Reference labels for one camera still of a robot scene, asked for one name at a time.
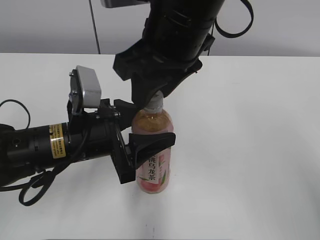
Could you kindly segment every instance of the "screw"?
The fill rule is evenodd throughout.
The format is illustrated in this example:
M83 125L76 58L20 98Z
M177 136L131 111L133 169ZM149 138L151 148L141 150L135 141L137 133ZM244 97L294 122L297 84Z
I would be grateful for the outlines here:
M16 138L12 141L13 145L17 148L19 146L19 144L21 143L21 140Z
M113 114L116 118L120 118L121 117L121 113L116 111L114 114Z
M96 119L100 119L99 112L98 112L97 110L94 111L94 114L95 114L95 118L96 118Z

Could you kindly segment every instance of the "plastic bottle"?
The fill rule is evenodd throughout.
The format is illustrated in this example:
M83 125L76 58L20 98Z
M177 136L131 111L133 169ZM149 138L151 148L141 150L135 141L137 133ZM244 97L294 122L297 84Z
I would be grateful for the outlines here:
M164 95L158 91L149 104L140 110L132 121L134 134L151 135L172 133L174 127L170 115L163 110ZM137 171L136 181L140 188L149 194L163 191L170 176L171 148L149 158Z

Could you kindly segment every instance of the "bottle label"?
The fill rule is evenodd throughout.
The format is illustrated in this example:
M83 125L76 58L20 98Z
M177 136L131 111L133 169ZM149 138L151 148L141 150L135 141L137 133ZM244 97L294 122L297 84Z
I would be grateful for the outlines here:
M152 156L143 164L142 177L149 183L158 184L159 182L159 156Z
M139 178L151 184L164 184L169 176L171 148L150 157L142 166Z

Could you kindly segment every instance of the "bottle cap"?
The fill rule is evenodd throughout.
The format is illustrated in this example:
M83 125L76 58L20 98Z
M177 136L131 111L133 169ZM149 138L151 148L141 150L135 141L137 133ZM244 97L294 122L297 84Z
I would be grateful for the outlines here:
M163 106L164 95L161 91L157 91L144 110L148 113L155 114L161 112L163 110Z

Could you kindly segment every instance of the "bottle neck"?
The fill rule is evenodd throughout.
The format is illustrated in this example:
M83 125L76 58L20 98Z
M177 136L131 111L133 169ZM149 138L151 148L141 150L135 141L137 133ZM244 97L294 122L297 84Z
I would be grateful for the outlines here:
M160 107L157 107L157 108L147 108L147 107L145 107L143 110L148 114L160 114L160 113L163 112L164 106L160 106Z

